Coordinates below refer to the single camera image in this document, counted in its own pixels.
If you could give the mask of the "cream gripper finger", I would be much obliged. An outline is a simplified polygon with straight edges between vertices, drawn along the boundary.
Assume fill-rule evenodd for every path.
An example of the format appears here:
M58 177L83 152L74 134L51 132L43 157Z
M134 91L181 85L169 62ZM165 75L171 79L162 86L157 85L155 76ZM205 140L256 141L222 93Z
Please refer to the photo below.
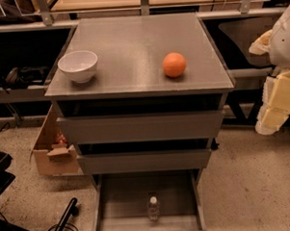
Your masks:
M266 78L262 102L255 131L264 136L272 135L290 116L290 69L281 71L276 78Z
M263 55L270 51L270 36L273 30L266 31L261 37L250 44L250 52L254 55Z

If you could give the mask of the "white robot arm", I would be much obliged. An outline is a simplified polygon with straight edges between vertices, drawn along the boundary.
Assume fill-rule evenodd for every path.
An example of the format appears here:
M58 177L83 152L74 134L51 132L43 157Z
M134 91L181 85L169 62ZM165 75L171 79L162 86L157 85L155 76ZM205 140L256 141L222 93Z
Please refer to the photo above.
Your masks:
M275 67L273 75L266 78L255 124L255 131L267 136L278 131L290 116L290 5L274 27L250 45L250 52L269 53Z

